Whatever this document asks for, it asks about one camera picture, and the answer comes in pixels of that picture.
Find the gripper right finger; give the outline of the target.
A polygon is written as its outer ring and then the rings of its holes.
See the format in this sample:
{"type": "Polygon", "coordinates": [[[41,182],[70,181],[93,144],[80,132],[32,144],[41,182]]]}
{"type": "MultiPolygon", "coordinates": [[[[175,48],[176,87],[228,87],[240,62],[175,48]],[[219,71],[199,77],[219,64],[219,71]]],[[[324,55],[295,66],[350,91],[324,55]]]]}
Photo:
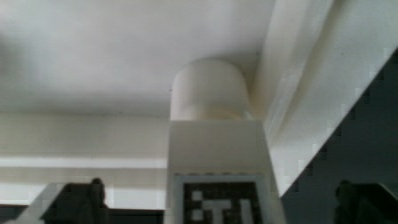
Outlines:
{"type": "Polygon", "coordinates": [[[398,183],[354,183],[336,188],[334,224],[398,224],[398,183]]]}

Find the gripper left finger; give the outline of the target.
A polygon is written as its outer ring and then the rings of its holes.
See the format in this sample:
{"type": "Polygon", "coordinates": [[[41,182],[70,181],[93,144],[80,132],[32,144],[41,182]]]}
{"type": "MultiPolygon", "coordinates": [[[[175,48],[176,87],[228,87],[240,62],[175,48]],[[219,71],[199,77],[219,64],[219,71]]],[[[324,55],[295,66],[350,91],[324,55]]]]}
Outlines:
{"type": "Polygon", "coordinates": [[[68,183],[41,215],[45,224],[109,224],[105,184],[100,178],[89,183],[68,183]]]}

